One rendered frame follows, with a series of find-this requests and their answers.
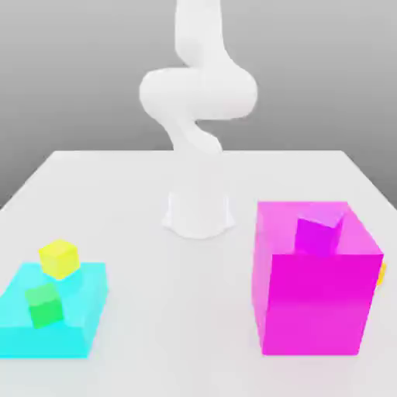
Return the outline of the small purple cube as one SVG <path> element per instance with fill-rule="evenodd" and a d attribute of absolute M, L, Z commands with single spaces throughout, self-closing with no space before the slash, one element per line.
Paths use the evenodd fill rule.
<path fill-rule="evenodd" d="M 337 252 L 344 214 L 300 215 L 295 230 L 295 252 L 329 256 Z"/>

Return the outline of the small yellow cube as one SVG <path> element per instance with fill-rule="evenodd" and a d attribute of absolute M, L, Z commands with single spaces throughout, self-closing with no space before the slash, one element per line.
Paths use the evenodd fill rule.
<path fill-rule="evenodd" d="M 39 249 L 44 274 L 63 280 L 80 268 L 77 247 L 66 240 L 55 240 Z"/>

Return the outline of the large cyan box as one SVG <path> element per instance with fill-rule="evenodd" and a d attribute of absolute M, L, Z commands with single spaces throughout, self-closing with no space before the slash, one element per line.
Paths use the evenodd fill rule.
<path fill-rule="evenodd" d="M 53 283 L 63 319 L 36 328 L 26 291 Z M 108 295 L 105 264 L 86 262 L 57 281 L 38 263 L 20 265 L 0 295 L 0 358 L 83 358 L 89 355 Z"/>

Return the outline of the large magenta box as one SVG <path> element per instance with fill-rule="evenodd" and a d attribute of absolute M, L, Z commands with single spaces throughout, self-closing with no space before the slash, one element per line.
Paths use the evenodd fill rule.
<path fill-rule="evenodd" d="M 295 252 L 300 215 L 344 214 L 337 252 Z M 384 254 L 346 202 L 259 202 L 251 299 L 264 355 L 356 355 Z"/>

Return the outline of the small green cube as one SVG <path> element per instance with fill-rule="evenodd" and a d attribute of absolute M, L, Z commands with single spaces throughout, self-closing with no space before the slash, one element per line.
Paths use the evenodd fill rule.
<path fill-rule="evenodd" d="M 35 329 L 64 319 L 62 301 L 56 285 L 48 282 L 25 291 L 30 317 Z"/>

